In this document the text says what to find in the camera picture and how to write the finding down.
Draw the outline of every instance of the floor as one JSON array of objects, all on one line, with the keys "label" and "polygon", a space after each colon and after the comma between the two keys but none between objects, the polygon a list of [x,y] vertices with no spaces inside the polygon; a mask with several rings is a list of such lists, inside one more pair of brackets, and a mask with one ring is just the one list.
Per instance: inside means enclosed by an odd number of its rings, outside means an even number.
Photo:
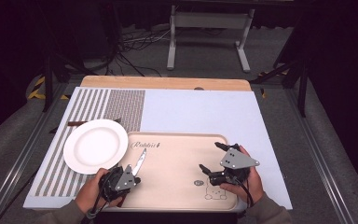
[{"label": "floor", "polygon": [[[169,34],[159,32],[156,42],[141,50],[126,48],[109,65],[95,71],[109,76],[213,77],[252,80],[261,72],[273,69],[291,29],[252,29],[245,44],[251,66],[243,73],[234,48],[240,34],[231,30],[186,29],[178,33],[175,68],[166,69]],[[138,66],[136,69],[127,65]],[[101,64],[86,61],[87,67]],[[44,100],[29,99],[0,126],[0,223],[33,222],[45,212],[22,208],[30,188],[28,182],[43,160],[53,130],[61,120],[74,87],[82,75],[72,75],[69,83],[55,83],[56,99],[50,110],[42,113]],[[24,93],[29,95],[35,77]],[[306,117],[296,109],[298,88],[285,90],[282,77],[274,77],[262,85],[252,85],[265,121],[271,143],[280,164],[294,209],[295,223],[358,223],[358,175],[326,116],[317,94],[309,82]],[[255,223],[244,217],[238,223]]]}]

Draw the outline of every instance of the knife blade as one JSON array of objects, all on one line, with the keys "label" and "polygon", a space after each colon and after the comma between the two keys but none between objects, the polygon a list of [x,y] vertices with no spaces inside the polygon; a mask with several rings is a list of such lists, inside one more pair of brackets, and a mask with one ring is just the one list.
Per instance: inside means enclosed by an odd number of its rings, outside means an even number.
[{"label": "knife blade", "polygon": [[141,169],[142,164],[144,163],[146,157],[146,148],[141,154],[141,157],[139,157],[138,161],[136,162],[136,166],[132,170],[132,175],[136,176],[139,172],[139,169]]}]

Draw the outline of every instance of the person's arm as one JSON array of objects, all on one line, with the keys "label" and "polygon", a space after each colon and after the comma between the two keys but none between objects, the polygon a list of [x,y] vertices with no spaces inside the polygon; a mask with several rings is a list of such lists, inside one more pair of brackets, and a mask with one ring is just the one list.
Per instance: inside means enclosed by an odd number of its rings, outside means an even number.
[{"label": "person's arm", "polygon": [[[100,169],[91,180],[83,185],[74,200],[54,212],[44,214],[36,221],[36,224],[80,223],[86,213],[94,206],[100,191],[98,183],[100,182],[101,177],[107,173],[107,170]],[[121,197],[113,200],[109,204],[109,207],[117,206],[121,200]],[[98,201],[97,207],[101,208],[105,204],[106,201],[104,199],[100,199],[100,201]]]},{"label": "person's arm", "polygon": [[277,205],[269,198],[266,192],[253,207],[246,209],[246,214],[250,217],[255,217],[257,223],[292,223],[292,218],[286,208]]},{"label": "person's arm", "polygon": [[[240,146],[240,150],[249,156],[249,153],[242,146]],[[246,180],[247,183],[244,182],[244,186],[249,186],[254,206],[247,208],[246,214],[250,217],[255,217],[257,224],[292,223],[292,218],[286,208],[277,205],[264,192],[261,177],[257,170],[254,167],[250,167],[250,170],[251,172]],[[220,185],[220,188],[237,194],[244,202],[248,200],[248,194],[241,186],[224,183]]]}]

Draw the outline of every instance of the white plate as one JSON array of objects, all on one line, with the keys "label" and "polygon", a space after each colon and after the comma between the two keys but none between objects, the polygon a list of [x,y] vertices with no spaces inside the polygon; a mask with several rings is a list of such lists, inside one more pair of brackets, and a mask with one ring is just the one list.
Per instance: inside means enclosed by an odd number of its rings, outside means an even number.
[{"label": "white plate", "polygon": [[110,119],[95,119],[77,127],[66,139],[63,159],[74,171],[93,175],[109,169],[124,156],[129,137],[124,128]]}]

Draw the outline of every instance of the table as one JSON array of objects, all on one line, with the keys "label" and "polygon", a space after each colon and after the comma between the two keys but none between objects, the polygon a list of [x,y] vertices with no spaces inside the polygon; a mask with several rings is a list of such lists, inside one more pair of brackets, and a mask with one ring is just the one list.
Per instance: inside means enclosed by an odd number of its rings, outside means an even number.
[{"label": "table", "polygon": [[[255,95],[247,81],[99,76],[85,77],[74,91],[24,207],[59,208],[73,199],[91,178],[69,169],[62,158],[62,146],[73,130],[67,126],[68,120],[115,117],[121,117],[121,124],[128,133],[218,133],[231,145],[243,144],[261,163],[257,170],[263,176],[269,197],[287,209],[292,208]],[[238,201],[235,208],[223,212],[240,212],[243,208],[244,204]]]}]

